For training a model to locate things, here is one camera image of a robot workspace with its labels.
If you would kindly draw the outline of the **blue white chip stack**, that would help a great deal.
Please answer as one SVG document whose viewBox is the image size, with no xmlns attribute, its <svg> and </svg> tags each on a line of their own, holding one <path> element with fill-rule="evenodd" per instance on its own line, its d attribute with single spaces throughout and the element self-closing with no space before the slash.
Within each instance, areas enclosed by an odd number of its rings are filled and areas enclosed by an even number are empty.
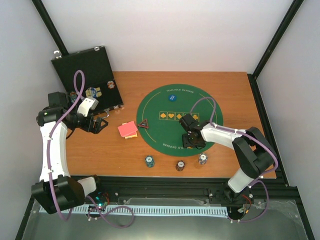
<svg viewBox="0 0 320 240">
<path fill-rule="evenodd" d="M 199 156 L 198 156 L 198 163 L 200 165 L 205 165 L 208 161 L 208 156 L 205 154 L 205 153 L 201 153 Z"/>
</svg>

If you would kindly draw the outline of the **blue small blind button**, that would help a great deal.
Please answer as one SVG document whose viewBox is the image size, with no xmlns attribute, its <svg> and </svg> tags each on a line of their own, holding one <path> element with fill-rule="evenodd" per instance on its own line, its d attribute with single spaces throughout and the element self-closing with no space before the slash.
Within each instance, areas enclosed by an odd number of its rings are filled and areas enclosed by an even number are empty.
<svg viewBox="0 0 320 240">
<path fill-rule="evenodd" d="M 175 94 L 170 94 L 167 99 L 170 102 L 175 102 L 177 100 L 177 96 Z"/>
</svg>

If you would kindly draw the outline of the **green blue chip stack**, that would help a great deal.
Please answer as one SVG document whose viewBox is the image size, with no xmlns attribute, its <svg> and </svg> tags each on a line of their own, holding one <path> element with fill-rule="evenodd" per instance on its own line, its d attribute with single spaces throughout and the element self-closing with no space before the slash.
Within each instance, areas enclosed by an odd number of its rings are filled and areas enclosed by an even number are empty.
<svg viewBox="0 0 320 240">
<path fill-rule="evenodd" d="M 153 168 L 155 166 L 155 160 L 151 155 L 145 157 L 145 164 L 148 168 Z"/>
</svg>

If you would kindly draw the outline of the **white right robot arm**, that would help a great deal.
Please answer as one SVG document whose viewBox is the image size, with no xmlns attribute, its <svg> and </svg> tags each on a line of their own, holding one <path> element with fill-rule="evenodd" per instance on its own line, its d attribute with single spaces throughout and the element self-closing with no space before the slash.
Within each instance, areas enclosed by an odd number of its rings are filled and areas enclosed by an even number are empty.
<svg viewBox="0 0 320 240">
<path fill-rule="evenodd" d="M 184 148 L 203 149 L 207 143 L 215 143 L 234 150 L 239 169 L 224 190 L 229 202 L 235 201 L 246 187 L 253 186 L 264 174 L 278 168 L 275 151 L 256 127 L 238 130 L 194 119 L 180 119 L 179 123 L 186 131 L 182 135 Z"/>
</svg>

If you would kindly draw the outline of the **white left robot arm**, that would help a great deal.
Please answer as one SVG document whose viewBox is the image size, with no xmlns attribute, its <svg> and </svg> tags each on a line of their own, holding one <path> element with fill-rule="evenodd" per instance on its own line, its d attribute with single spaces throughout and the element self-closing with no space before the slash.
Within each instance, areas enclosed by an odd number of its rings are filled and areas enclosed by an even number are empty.
<svg viewBox="0 0 320 240">
<path fill-rule="evenodd" d="M 43 163 L 39 182 L 31 187 L 31 194 L 48 214 L 81 206 L 86 196 L 95 202 L 103 198 L 104 188 L 96 175 L 71 178 L 66 154 L 69 130 L 98 134 L 108 125 L 104 119 L 89 115 L 97 105 L 98 100 L 92 97 L 77 103 L 65 93 L 53 92 L 48 94 L 48 106 L 38 113 Z"/>
</svg>

